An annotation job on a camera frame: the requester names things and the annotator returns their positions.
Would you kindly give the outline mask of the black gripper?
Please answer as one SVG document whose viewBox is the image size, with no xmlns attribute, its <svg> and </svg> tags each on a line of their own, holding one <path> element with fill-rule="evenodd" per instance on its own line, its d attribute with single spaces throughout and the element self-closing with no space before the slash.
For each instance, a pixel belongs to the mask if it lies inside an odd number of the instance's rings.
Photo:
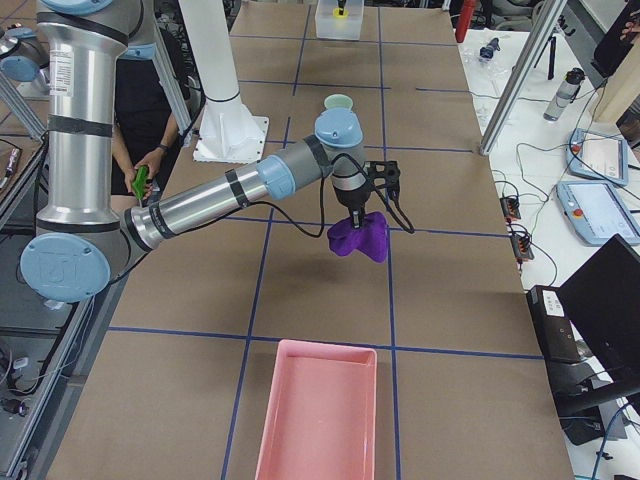
<svg viewBox="0 0 640 480">
<path fill-rule="evenodd" d="M 371 195 L 370 188 L 367 185 L 362 185 L 354 190 L 344 190 L 334 186 L 334 192 L 338 202 L 351 212 L 352 227 L 359 228 L 359 212 L 363 212 L 365 210 L 365 205 Z"/>
</svg>

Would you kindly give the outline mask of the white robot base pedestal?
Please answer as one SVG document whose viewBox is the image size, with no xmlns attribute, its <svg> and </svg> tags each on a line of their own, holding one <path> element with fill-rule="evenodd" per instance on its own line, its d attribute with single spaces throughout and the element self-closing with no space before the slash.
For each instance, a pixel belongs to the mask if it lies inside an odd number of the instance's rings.
<svg viewBox="0 0 640 480">
<path fill-rule="evenodd" d="M 179 3 L 205 106 L 194 159 L 251 163 L 262 157 L 269 119 L 244 104 L 221 1 Z"/>
</svg>

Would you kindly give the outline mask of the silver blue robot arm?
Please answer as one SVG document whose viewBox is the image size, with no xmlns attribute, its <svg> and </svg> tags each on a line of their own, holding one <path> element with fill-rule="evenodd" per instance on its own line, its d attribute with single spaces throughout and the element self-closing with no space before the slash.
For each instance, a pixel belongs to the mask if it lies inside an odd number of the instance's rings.
<svg viewBox="0 0 640 480">
<path fill-rule="evenodd" d="M 42 297 L 87 300 L 119 281 L 162 242 L 242 209 L 275 205 L 330 180 L 347 219 L 328 229 L 332 249 L 358 248 L 372 165 L 357 115 L 329 108 L 311 135 L 265 155 L 267 119 L 243 104 L 222 7 L 181 8 L 204 69 L 199 160 L 237 160 L 223 176 L 166 199 L 163 187 L 186 129 L 174 112 L 189 98 L 179 42 L 160 29 L 150 1 L 40 1 L 36 22 L 49 46 L 49 113 L 40 153 L 48 197 L 19 260 Z"/>
</svg>

